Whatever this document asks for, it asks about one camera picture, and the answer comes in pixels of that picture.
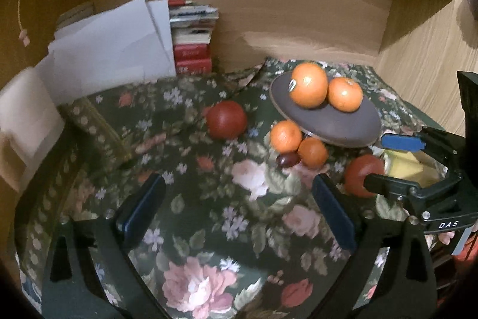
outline patterned fabric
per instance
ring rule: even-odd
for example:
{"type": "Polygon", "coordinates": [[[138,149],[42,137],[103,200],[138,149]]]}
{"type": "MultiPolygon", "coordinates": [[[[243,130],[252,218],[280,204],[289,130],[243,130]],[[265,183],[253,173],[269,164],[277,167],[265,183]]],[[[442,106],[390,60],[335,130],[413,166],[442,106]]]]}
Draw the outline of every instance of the patterned fabric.
{"type": "Polygon", "coordinates": [[[234,74],[180,76],[157,83],[126,85],[77,99],[61,109],[90,135],[103,156],[103,167],[112,170],[196,122],[201,116],[198,108],[229,98],[259,68],[234,74]],[[181,120],[163,120],[169,117],[181,120]]]}
{"type": "Polygon", "coordinates": [[[20,268],[40,290],[51,237],[80,171],[85,152],[81,134],[66,125],[20,198],[15,211],[15,243],[20,268]]]}
{"type": "MultiPolygon", "coordinates": [[[[103,117],[109,115],[118,134],[134,135],[136,157],[111,172],[90,161],[73,174],[63,211],[75,220],[96,218],[117,209],[152,172],[162,174],[166,197],[142,244],[128,255],[173,318],[306,318],[348,259],[310,187],[318,173],[327,173],[341,188],[348,162],[370,149],[327,145],[329,159],[321,169],[299,164],[281,171],[269,145],[271,127],[283,119],[269,99],[269,85],[299,62],[269,59],[257,74],[255,70],[223,77],[242,80],[240,91],[226,89],[217,76],[188,76],[88,98],[103,117]],[[121,104],[125,94],[131,99],[121,104]],[[201,112],[228,97],[244,107],[248,129],[236,140],[214,141],[201,112]]],[[[410,134],[420,129],[421,121],[371,67],[321,65],[328,74],[360,84],[377,107],[384,131],[410,134]]],[[[403,217],[399,206],[381,196],[357,199],[357,204],[375,207],[386,218],[403,217]]],[[[35,207],[44,212],[41,204],[35,207]]],[[[121,306],[107,262],[94,250],[92,256],[108,299],[121,306]]],[[[357,306],[373,295],[386,256],[384,248],[357,306]]],[[[42,266],[38,262],[35,269],[42,266]]]]}

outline red book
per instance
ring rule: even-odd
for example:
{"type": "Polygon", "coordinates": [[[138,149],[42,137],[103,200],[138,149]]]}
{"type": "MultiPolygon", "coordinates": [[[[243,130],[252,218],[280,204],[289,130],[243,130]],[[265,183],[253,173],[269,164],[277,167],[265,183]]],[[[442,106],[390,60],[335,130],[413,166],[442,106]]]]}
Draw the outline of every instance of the red book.
{"type": "Polygon", "coordinates": [[[178,44],[173,46],[174,60],[206,59],[209,55],[207,44],[178,44]]]}
{"type": "Polygon", "coordinates": [[[178,75],[200,75],[212,72],[211,58],[207,59],[180,59],[175,61],[178,75]]]}

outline fruit plate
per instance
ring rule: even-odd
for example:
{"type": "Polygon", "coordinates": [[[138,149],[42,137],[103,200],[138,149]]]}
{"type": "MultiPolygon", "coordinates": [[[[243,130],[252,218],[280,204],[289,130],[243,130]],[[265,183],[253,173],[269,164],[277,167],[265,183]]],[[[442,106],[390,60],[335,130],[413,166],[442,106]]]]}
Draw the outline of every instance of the fruit plate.
{"type": "Polygon", "coordinates": [[[353,113],[334,109],[327,100],[316,109],[303,109],[289,97],[291,74],[287,72],[276,77],[269,88],[269,95],[280,114],[294,121],[305,134],[344,148],[363,148],[373,144],[380,136],[380,116],[367,97],[353,113]]]}

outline book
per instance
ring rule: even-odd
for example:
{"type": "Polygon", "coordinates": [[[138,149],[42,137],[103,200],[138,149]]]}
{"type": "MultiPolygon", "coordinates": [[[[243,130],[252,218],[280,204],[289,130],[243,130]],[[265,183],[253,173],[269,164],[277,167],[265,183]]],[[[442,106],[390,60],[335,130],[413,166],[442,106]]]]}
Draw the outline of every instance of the book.
{"type": "Polygon", "coordinates": [[[205,59],[210,57],[209,45],[207,44],[180,44],[174,45],[174,60],[205,59]]]}
{"type": "Polygon", "coordinates": [[[190,14],[184,16],[171,16],[171,28],[213,28],[219,18],[217,11],[205,14],[190,14]]]}
{"type": "Polygon", "coordinates": [[[184,0],[168,0],[168,6],[171,7],[179,7],[179,6],[187,6],[193,5],[193,1],[184,1],[184,0]]]}
{"type": "Polygon", "coordinates": [[[194,5],[194,6],[180,6],[172,7],[169,9],[169,16],[187,16],[194,14],[208,14],[217,12],[216,7],[211,7],[209,5],[194,5]]]}
{"type": "Polygon", "coordinates": [[[212,72],[212,60],[210,57],[204,59],[180,59],[175,63],[178,75],[200,75],[212,72]]]}
{"type": "Polygon", "coordinates": [[[212,28],[179,28],[171,29],[173,44],[209,44],[212,28]]]}
{"type": "Polygon", "coordinates": [[[56,30],[69,26],[95,14],[95,6],[91,2],[82,3],[61,14],[56,20],[56,30]]]}

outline white paper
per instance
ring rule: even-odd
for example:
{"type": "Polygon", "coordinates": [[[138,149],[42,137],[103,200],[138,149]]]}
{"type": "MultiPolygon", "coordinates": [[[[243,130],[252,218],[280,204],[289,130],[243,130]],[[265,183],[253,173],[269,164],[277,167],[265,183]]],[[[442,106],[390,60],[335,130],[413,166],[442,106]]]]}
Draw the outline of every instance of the white paper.
{"type": "Polygon", "coordinates": [[[35,71],[42,80],[55,106],[74,100],[81,93],[80,85],[75,88],[74,76],[65,77],[55,68],[53,53],[47,55],[37,65],[35,71]]]}
{"type": "Polygon", "coordinates": [[[61,103],[125,83],[175,76],[174,58],[157,33],[164,29],[161,15],[156,20],[158,28],[146,2],[134,0],[59,30],[48,50],[54,78],[68,81],[68,100],[61,103]]]}
{"type": "Polygon", "coordinates": [[[173,38],[171,37],[171,25],[169,24],[168,0],[148,2],[151,18],[161,38],[164,50],[170,61],[174,62],[173,38]]]}

